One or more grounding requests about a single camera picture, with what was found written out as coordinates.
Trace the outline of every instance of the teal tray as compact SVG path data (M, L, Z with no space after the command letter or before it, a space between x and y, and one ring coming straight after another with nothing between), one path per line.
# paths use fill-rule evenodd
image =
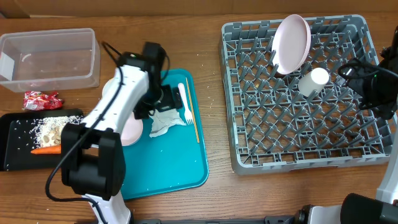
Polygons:
M200 143L193 125L175 125L166 134L150 138L153 120L143 120L140 140L123 147L126 176L121 191L125 200L199 187L208 178L205 140L192 76L184 69L170 70L164 84L173 88L183 83L188 96L185 78L188 78ZM184 108L177 111L185 121Z

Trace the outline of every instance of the red wrapper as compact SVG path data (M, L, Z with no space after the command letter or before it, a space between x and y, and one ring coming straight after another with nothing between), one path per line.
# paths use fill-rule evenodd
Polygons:
M62 100L57 98L58 93L46 95L39 91L27 91L24 98L24 109L52 110L62 107Z

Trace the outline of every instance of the wooden chopstick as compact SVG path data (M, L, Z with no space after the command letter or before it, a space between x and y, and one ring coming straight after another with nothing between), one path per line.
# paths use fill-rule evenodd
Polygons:
M197 134L197 142L199 143L199 135L198 135L198 128L197 128L197 121L195 120L195 114L194 114L194 112L193 112L193 105L192 105L192 99L191 99L191 91L189 90L188 78L185 78L185 81L187 82L188 97L189 97L189 102L190 102L190 104L191 104L191 112L192 112L192 117L193 117L193 125L195 126L195 133Z

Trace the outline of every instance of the clear plastic bin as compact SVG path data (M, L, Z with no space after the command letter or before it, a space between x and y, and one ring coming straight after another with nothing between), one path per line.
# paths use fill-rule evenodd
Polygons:
M100 84L100 47L92 29L45 30L0 37L0 84L14 92Z

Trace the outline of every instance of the wooden table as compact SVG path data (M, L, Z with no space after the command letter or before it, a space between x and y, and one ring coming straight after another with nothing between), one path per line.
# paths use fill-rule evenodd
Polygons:
M390 46L398 15L362 15L369 24L376 51ZM386 170L385 165L252 176L238 176L232 171L218 57L221 26L232 21L281 19L286 16L9 19L0 23L0 33L90 27L94 29L98 42L105 40L120 51L141 52L145 41L158 42L170 55L172 68L184 68L191 72L197 89L210 176L203 186L196 189L127 202L136 218L262 218L266 215L293 215L309 203L321 206L340 204L351 192L375 197L376 188ZM100 86L60 91L60 98L66 100L65 108L80 108L85 113L92 110L101 96L103 85L114 75L114 68L114 63L101 49ZM13 93L0 86L0 96L1 114L21 112L23 93ZM57 203L45 196L44 184L49 173L49 169L0 173L0 223L54 224L94 219L87 203ZM51 191L58 197L71 197L72 190L63 186L60 178L58 173Z

